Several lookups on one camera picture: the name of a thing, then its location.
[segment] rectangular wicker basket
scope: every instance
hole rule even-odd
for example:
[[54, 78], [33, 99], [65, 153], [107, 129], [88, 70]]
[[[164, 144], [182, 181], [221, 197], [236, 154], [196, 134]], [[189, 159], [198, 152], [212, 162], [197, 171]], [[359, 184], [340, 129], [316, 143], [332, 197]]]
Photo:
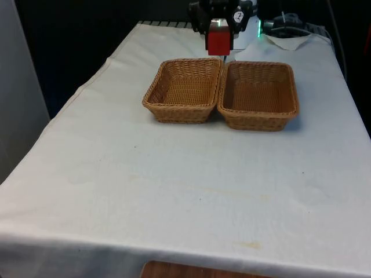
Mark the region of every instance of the rectangular wicker basket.
[[163, 62], [143, 105], [159, 122], [205, 122], [217, 103], [222, 64], [216, 58]]
[[282, 130], [299, 113], [291, 67], [282, 63], [228, 63], [221, 77], [217, 108], [230, 128]]

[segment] table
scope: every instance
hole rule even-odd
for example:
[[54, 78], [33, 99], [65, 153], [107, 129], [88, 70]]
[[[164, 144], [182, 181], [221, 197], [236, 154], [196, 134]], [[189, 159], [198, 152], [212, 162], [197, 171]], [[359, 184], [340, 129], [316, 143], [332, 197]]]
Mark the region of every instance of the table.
[[[250, 55], [272, 60], [259, 43]], [[0, 275], [138, 277], [157, 260], [370, 277], [371, 143], [330, 46], [312, 45], [290, 60], [300, 115], [284, 131], [161, 124], [144, 93], [204, 41], [137, 25], [0, 186]]]
[[140, 278], [268, 278], [258, 275], [229, 272], [211, 268], [197, 268], [189, 265], [168, 262], [148, 262], [141, 271]]

